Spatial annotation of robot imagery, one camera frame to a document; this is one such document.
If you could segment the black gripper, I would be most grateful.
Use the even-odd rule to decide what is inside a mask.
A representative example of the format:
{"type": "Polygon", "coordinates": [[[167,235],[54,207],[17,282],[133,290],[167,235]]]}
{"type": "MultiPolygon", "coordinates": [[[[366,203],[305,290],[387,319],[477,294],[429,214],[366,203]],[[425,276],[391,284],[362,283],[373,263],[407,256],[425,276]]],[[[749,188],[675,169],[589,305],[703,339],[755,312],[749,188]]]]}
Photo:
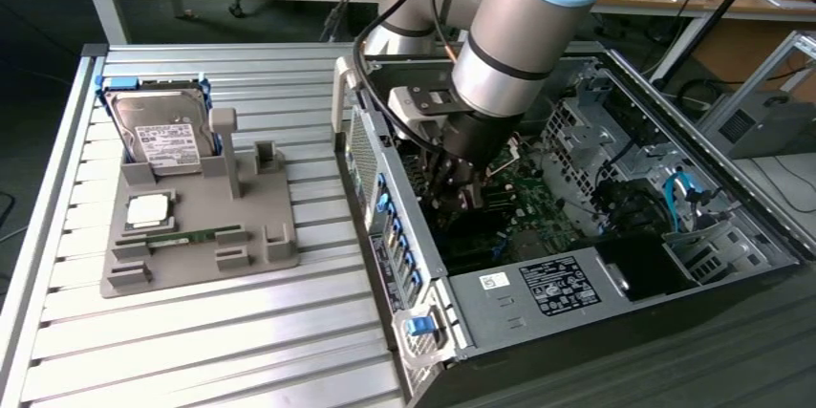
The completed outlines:
{"type": "Polygon", "coordinates": [[[522,116],[494,118],[477,111],[447,115],[442,126],[442,149],[474,173],[498,155],[522,116]]]}

